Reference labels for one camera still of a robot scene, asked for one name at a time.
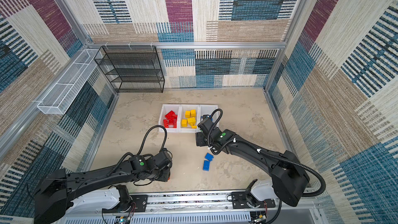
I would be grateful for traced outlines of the yellow lego hollow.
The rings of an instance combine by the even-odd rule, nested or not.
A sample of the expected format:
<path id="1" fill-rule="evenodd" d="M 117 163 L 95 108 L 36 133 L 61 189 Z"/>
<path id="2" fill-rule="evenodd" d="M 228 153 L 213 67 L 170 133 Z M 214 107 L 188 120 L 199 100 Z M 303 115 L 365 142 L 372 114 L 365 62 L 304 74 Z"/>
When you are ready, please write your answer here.
<path id="1" fill-rule="evenodd" d="M 191 117 L 196 117 L 196 116 L 197 116 L 196 110 L 191 110 L 191 111 L 190 111 L 190 116 L 191 116 Z"/>

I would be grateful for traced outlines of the red lego long cluster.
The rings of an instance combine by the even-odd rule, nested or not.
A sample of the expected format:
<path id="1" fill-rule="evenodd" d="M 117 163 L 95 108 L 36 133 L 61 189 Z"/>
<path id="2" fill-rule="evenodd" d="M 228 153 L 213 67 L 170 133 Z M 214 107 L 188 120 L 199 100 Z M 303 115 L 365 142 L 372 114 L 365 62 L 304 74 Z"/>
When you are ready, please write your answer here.
<path id="1" fill-rule="evenodd" d="M 171 127 L 177 128 L 177 120 L 176 119 L 171 123 Z"/>

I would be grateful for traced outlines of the large red lego top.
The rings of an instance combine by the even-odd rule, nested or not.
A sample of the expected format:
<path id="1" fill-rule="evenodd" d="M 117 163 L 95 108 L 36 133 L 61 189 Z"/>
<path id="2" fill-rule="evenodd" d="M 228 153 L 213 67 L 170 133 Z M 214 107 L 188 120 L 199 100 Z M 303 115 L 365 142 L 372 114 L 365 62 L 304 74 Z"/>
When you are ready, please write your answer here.
<path id="1" fill-rule="evenodd" d="M 174 112 L 174 111 L 168 112 L 168 113 L 165 115 L 165 118 L 166 118 L 167 120 L 170 120 L 170 117 L 171 117 L 172 114 L 175 114 L 175 112 Z"/>

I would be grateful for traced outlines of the large red lego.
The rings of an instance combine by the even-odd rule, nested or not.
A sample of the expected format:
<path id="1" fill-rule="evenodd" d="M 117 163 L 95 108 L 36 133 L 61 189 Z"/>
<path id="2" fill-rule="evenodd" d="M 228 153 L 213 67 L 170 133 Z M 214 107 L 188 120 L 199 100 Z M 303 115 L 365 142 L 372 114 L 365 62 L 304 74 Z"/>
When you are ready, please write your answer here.
<path id="1" fill-rule="evenodd" d="M 165 118 L 166 118 L 167 120 L 170 120 L 170 117 L 171 117 L 172 114 L 175 114 L 175 112 L 174 112 L 174 111 L 168 112 L 168 113 L 165 115 Z"/>
<path id="2" fill-rule="evenodd" d="M 169 128 L 169 121 L 167 119 L 163 120 L 163 125 L 165 128 Z"/>

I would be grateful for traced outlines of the yellow studded lego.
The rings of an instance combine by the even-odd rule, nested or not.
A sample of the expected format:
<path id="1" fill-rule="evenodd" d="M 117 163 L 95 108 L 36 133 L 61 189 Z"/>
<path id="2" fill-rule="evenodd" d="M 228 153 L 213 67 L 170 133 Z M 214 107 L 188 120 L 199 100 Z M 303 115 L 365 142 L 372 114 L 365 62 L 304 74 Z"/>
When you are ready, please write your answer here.
<path id="1" fill-rule="evenodd" d="M 190 118 L 188 118 L 187 119 L 188 120 L 188 124 L 189 125 L 191 125 L 191 126 L 193 126 L 193 125 L 196 125 L 196 118 L 195 117 L 190 117 Z"/>

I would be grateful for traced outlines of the large red lego bottom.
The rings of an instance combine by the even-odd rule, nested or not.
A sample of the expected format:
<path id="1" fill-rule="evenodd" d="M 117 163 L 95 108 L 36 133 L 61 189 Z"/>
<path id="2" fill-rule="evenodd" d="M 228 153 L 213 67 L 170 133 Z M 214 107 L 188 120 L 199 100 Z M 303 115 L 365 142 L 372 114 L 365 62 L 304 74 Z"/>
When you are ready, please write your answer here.
<path id="1" fill-rule="evenodd" d="M 169 121 L 167 119 L 163 120 L 163 125 L 165 128 L 169 128 Z"/>

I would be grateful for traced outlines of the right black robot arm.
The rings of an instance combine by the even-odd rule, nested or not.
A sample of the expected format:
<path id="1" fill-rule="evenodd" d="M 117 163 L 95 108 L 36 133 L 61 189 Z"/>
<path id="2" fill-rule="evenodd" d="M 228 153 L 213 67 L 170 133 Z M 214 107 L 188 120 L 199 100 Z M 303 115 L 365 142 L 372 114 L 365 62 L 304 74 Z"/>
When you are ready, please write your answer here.
<path id="1" fill-rule="evenodd" d="M 195 135 L 197 146 L 207 146 L 212 155 L 224 152 L 240 157 L 263 170 L 271 177 L 274 195 L 289 206 L 296 207 L 302 197 L 316 197 L 326 190 L 324 178 L 314 169 L 300 163 L 288 150 L 272 151 L 253 144 L 231 130 L 221 131 L 217 124 L 223 111 L 218 108 L 203 115 Z"/>

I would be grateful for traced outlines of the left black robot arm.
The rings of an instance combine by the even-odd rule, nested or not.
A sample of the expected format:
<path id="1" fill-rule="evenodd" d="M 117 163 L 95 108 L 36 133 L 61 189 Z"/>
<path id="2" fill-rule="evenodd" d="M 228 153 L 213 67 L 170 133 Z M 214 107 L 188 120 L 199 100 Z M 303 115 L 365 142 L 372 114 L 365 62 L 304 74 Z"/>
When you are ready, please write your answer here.
<path id="1" fill-rule="evenodd" d="M 140 180 L 168 181 L 172 158 L 164 145 L 156 155 L 125 153 L 112 166 L 80 173 L 59 169 L 42 178 L 33 193 L 34 223 L 51 224 L 73 206 L 72 201 L 113 184 Z"/>

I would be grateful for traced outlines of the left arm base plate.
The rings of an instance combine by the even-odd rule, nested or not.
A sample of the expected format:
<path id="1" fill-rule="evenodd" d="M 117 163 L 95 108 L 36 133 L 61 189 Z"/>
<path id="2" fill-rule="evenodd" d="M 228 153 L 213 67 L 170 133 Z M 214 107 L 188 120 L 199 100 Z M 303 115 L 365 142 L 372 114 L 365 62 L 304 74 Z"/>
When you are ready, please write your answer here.
<path id="1" fill-rule="evenodd" d="M 120 197 L 119 203 L 114 207 L 103 208 L 103 213 L 123 213 L 124 215 L 132 214 L 133 212 L 145 212 L 147 206 L 148 195 L 130 195 L 127 197 Z"/>

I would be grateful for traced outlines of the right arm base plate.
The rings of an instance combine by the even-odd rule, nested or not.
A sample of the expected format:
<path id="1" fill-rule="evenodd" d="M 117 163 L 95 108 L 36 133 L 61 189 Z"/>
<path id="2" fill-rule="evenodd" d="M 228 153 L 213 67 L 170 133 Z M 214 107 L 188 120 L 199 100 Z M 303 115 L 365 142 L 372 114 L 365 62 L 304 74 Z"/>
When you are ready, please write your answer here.
<path id="1" fill-rule="evenodd" d="M 234 191 L 230 193 L 230 197 L 227 197 L 228 201 L 232 203 L 233 209 L 246 209 L 246 208 L 274 208 L 276 207 L 275 200 L 266 199 L 259 201 L 255 197 L 246 194 L 243 191 Z"/>

